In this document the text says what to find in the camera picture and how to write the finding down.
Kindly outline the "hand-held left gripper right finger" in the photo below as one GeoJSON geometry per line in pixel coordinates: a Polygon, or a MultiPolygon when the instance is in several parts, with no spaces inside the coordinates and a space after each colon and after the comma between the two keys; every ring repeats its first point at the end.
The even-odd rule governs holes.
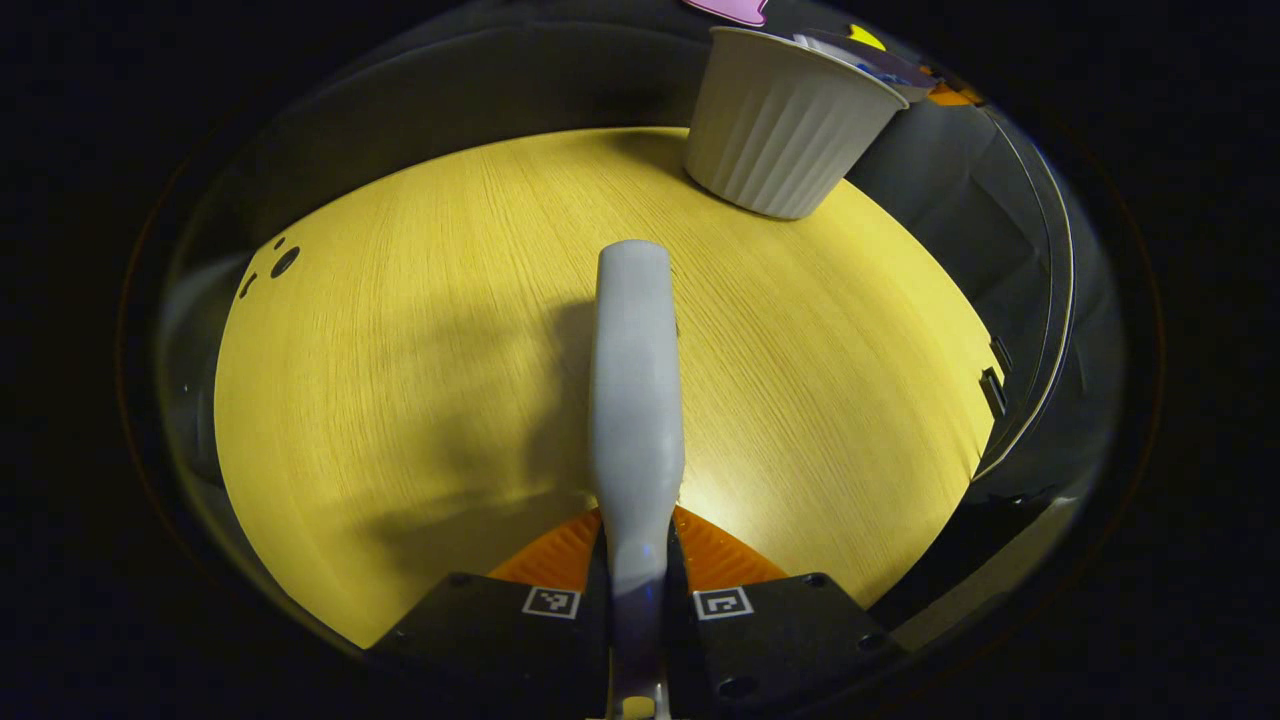
{"type": "Polygon", "coordinates": [[[831,575],[790,575],[677,507],[666,678],[677,719],[785,719],[877,683],[905,648],[831,575]]]}

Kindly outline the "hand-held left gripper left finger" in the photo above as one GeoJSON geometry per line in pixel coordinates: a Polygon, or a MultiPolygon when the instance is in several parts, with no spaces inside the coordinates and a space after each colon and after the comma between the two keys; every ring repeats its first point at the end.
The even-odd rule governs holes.
{"type": "Polygon", "coordinates": [[[449,573],[365,655],[451,717],[603,719],[609,603],[590,510],[486,575],[449,573]]]}

